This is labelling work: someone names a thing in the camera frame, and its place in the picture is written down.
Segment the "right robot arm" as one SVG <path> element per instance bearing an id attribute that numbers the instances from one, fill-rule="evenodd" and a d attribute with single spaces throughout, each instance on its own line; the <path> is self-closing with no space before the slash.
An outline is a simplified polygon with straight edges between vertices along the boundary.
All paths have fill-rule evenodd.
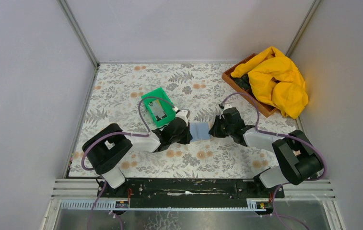
<path id="1" fill-rule="evenodd" d="M 278 134 L 245 124 L 239 111 L 228 104 L 220 104 L 221 113 L 209 134 L 215 138 L 231 137 L 245 147 L 254 147 L 275 154 L 278 166 L 264 170 L 253 180 L 253 191 L 266 197 L 272 188 L 280 184 L 299 185 L 324 169 L 324 162 L 304 132 L 295 130 Z"/>

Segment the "green plastic bin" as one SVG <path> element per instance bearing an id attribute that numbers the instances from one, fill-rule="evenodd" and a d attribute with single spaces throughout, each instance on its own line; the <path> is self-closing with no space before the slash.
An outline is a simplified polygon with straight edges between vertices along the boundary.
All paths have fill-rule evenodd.
<path id="1" fill-rule="evenodd" d="M 141 96 L 147 98 L 143 101 L 146 109 L 150 113 L 156 127 L 163 127 L 170 123 L 176 116 L 173 110 L 173 103 L 167 96 L 163 88 L 157 88 Z"/>

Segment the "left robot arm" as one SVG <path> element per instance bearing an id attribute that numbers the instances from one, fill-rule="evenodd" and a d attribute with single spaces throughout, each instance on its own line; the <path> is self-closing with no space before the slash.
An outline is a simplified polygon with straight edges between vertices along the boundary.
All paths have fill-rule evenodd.
<path id="1" fill-rule="evenodd" d="M 110 124 L 83 144 L 82 150 L 91 170 L 105 179 L 110 193 L 120 197 L 126 193 L 127 185 L 119 162 L 128 152 L 161 152 L 172 144 L 186 145 L 191 140 L 190 123 L 176 117 L 149 134 L 125 132 L 118 124 Z"/>

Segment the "black VIP card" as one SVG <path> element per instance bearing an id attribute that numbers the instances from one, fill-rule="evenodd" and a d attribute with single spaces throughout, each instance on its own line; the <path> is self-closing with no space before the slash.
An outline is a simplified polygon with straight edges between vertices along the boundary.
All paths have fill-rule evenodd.
<path id="1" fill-rule="evenodd" d="M 160 112 L 160 113 L 155 114 L 155 118 L 157 121 L 161 121 L 161 120 L 167 118 L 167 114 Z"/>

